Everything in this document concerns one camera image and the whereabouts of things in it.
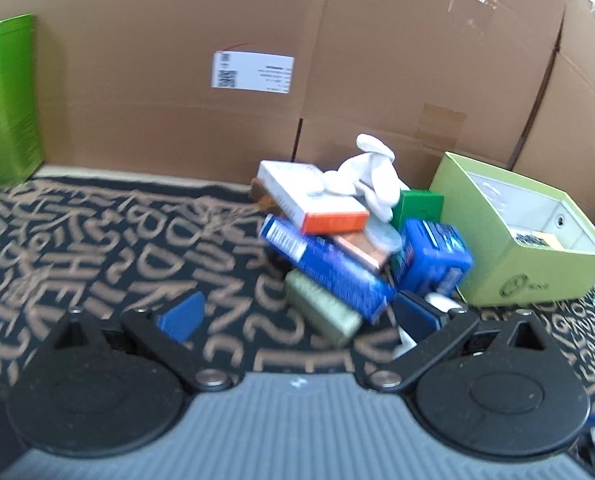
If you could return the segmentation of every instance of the brown object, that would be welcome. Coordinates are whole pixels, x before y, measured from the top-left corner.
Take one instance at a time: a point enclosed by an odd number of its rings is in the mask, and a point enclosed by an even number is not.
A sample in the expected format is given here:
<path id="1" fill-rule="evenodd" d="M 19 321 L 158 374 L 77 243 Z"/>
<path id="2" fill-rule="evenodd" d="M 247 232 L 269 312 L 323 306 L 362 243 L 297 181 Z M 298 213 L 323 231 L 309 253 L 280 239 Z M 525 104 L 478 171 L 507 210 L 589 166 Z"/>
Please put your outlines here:
<path id="1" fill-rule="evenodd" d="M 562 189 L 595 224 L 595 14 L 567 0 L 546 92 L 514 167 Z"/>
<path id="2" fill-rule="evenodd" d="M 284 212 L 275 199 L 268 194 L 268 191 L 261 183 L 259 178 L 254 178 L 250 181 L 250 191 L 248 192 L 250 199 L 257 202 L 260 206 L 260 211 L 263 213 L 273 213 L 274 215 L 284 216 Z"/>
<path id="3" fill-rule="evenodd" d="M 264 158 L 323 169 L 392 146 L 412 186 L 443 150 L 504 165 L 564 0 L 0 0 L 37 17 L 47 161 L 250 182 Z M 289 94 L 211 88 L 213 54 L 295 57 Z"/>
<path id="4" fill-rule="evenodd" d="M 363 231 L 335 235 L 331 239 L 347 256 L 374 274 L 382 270 L 388 261 L 389 254 L 369 242 Z"/>
<path id="5" fill-rule="evenodd" d="M 327 0 L 296 158 L 323 170 L 377 135 L 413 187 L 444 150 L 508 163 L 564 0 Z"/>

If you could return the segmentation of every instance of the gray plastic base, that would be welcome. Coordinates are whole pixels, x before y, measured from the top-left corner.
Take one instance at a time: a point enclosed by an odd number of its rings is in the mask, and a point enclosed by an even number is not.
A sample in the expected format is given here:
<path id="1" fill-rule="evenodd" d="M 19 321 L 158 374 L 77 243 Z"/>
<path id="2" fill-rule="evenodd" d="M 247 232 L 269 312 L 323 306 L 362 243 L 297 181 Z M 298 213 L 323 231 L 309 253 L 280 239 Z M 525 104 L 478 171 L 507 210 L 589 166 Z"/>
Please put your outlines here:
<path id="1" fill-rule="evenodd" d="M 2 480 L 589 480 L 568 455 L 526 464 L 485 462 L 429 436 L 397 396 L 350 374 L 246 374 L 201 394 L 149 446 L 74 460 L 33 450 Z"/>

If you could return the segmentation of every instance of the open green storage box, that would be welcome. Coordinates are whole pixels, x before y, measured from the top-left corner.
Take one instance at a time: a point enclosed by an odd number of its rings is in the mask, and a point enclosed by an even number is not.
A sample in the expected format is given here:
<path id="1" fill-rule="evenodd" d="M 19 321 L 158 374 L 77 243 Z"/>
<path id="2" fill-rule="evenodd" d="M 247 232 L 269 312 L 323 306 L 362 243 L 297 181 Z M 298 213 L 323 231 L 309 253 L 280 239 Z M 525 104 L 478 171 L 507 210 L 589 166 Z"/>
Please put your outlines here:
<path id="1" fill-rule="evenodd" d="M 0 186 L 23 182 L 42 163 L 33 40 L 30 14 L 0 22 Z"/>
<path id="2" fill-rule="evenodd" d="M 442 222 L 457 227 L 475 261 L 459 290 L 472 306 L 581 298 L 595 284 L 595 226 L 564 192 L 471 158 L 445 153 L 431 183 Z M 556 250 L 516 232 L 554 234 Z"/>

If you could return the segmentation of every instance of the blue object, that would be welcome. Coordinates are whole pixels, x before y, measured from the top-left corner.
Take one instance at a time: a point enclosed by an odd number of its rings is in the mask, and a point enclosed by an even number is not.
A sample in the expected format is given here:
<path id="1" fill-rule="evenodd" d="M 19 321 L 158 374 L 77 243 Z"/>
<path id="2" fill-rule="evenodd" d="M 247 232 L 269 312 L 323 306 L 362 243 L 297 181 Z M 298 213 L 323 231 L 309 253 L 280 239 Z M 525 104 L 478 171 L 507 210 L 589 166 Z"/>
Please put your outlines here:
<path id="1" fill-rule="evenodd" d="M 370 322 L 377 320 L 395 297 L 394 288 L 384 280 L 356 264 L 323 238 L 302 234 L 287 220 L 268 215 L 260 237 Z"/>
<path id="2" fill-rule="evenodd" d="M 449 323 L 449 314 L 438 310 L 416 294 L 399 293 L 393 301 L 395 322 L 415 343 L 426 339 Z"/>
<path id="3" fill-rule="evenodd" d="M 450 296 L 473 265 L 456 229 L 411 218 L 401 234 L 404 247 L 391 262 L 396 288 L 419 296 L 429 292 Z"/>
<path id="4" fill-rule="evenodd" d="M 180 303 L 158 310 L 155 325 L 171 339 L 184 343 L 204 320 L 205 303 L 204 295 L 196 292 Z"/>

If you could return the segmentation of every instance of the white box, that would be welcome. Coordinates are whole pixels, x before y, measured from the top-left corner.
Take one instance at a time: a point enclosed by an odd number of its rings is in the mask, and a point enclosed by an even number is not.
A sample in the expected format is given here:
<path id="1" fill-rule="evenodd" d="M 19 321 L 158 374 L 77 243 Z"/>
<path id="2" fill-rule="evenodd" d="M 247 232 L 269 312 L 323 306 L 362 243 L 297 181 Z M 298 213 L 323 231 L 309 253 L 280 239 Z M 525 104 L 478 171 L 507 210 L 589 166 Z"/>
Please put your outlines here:
<path id="1" fill-rule="evenodd" d="M 325 192 L 322 175 L 312 164 L 262 160 L 257 177 L 301 232 L 331 234 L 362 230 L 369 210 L 354 197 Z"/>

